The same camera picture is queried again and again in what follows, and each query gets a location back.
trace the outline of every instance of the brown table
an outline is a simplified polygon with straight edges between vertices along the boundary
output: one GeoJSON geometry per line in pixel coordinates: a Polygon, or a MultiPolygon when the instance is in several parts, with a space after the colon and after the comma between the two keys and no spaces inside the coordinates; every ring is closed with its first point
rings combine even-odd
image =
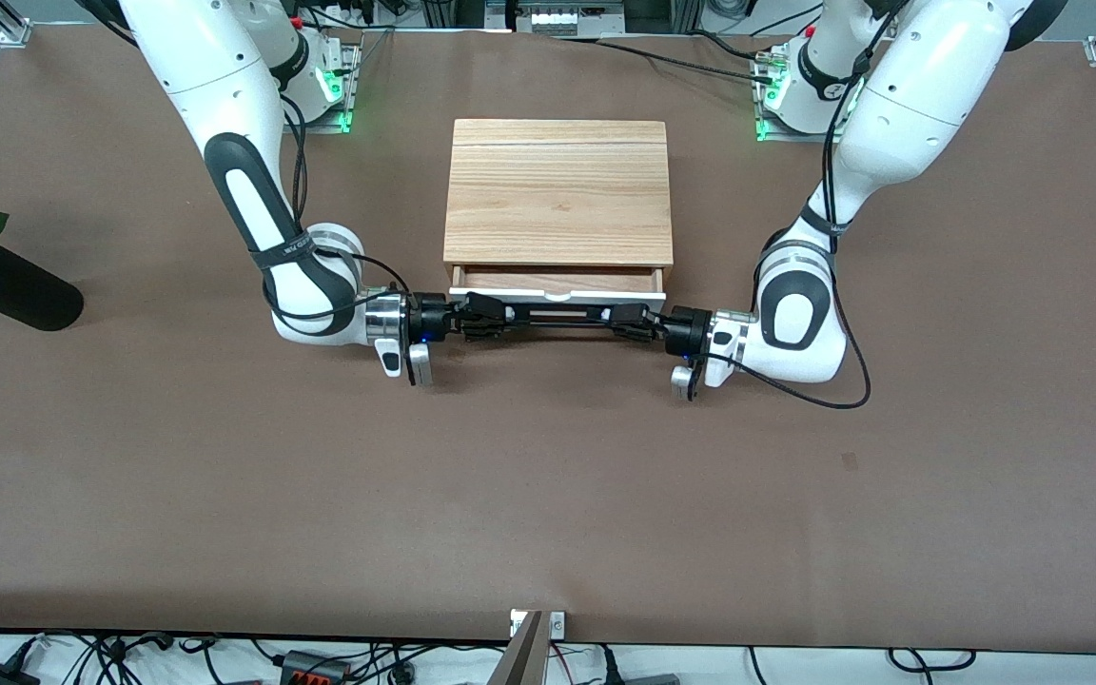
{"type": "MultiPolygon", "coordinates": [[[[744,83],[603,47],[397,34],[366,72],[353,134],[310,138],[307,217],[415,289],[447,286],[456,117],[665,121],[667,292],[693,307],[746,305],[819,178],[814,145],[755,142],[744,83]]],[[[1009,55],[857,218],[855,412],[751,378],[687,407],[673,359],[609,339],[448,343],[430,390],[284,342],[176,113],[99,27],[0,57],[0,208],[4,246],[88,299],[64,333],[0,316],[0,625],[501,638],[552,607],[574,640],[1096,651],[1078,45],[1009,55]]],[[[852,359],[819,390],[854,398],[852,359]]]]}

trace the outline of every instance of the flower pot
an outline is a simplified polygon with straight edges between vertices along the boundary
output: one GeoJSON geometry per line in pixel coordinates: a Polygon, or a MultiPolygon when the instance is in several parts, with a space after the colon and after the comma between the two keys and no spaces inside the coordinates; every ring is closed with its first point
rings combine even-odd
{"type": "Polygon", "coordinates": [[[83,312],[83,295],[0,246],[0,313],[39,330],[61,330],[83,312]]]}

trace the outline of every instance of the wooden box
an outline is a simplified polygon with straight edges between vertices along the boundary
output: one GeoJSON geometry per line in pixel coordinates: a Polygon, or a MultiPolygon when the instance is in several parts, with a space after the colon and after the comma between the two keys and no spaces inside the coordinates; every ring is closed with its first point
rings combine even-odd
{"type": "Polygon", "coordinates": [[[674,260],[666,126],[456,121],[443,253],[454,296],[658,311],[674,260]]]}

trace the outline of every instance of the red wire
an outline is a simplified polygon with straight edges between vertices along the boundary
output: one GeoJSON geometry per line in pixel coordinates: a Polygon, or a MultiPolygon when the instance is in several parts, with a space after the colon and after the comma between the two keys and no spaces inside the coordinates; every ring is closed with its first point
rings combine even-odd
{"type": "Polygon", "coordinates": [[[560,647],[557,647],[557,642],[552,642],[551,649],[557,652],[557,659],[560,660],[560,666],[566,670],[566,680],[569,681],[569,685],[573,685],[573,673],[569,672],[569,664],[566,663],[566,655],[560,653],[560,647]]]}

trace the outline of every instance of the white floor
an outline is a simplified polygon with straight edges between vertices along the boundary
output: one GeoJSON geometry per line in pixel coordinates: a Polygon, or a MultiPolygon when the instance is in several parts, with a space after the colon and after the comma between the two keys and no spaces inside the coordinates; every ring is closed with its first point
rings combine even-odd
{"type": "MultiPolygon", "coordinates": [[[[0,663],[11,658],[26,635],[0,635],[0,663]]],[[[304,650],[320,655],[356,653],[365,643],[262,640],[270,653],[304,650]]],[[[594,646],[561,646],[562,651],[581,650],[566,657],[574,685],[605,675],[603,655],[594,646]]],[[[612,650],[626,681],[631,677],[674,674],[682,685],[757,685],[744,647],[653,647],[613,646],[612,650]]],[[[49,638],[30,651],[25,672],[38,676],[43,685],[57,685],[76,663],[82,643],[75,638],[49,638]]],[[[210,651],[214,669],[224,682],[277,684],[279,672],[247,640],[225,640],[210,651]]],[[[922,675],[895,667],[882,650],[803,650],[757,647],[756,655],[767,685],[923,685],[922,675]]],[[[923,652],[931,666],[956,663],[966,654],[923,652]]],[[[496,651],[452,651],[439,649],[413,660],[414,684],[483,684],[501,658],[496,651]]],[[[905,662],[905,654],[899,654],[905,662]]],[[[352,660],[361,664],[363,660],[352,660]]],[[[155,647],[130,651],[127,665],[142,685],[213,685],[204,655],[185,654],[178,647],[160,652],[155,647]]],[[[83,684],[94,684],[99,669],[88,666],[83,684]]],[[[1096,685],[1096,655],[980,652],[966,671],[934,674],[935,685],[1096,685]]],[[[386,677],[378,682],[386,682],[386,677]]],[[[547,685],[567,685],[558,660],[548,664],[547,685]]]]}

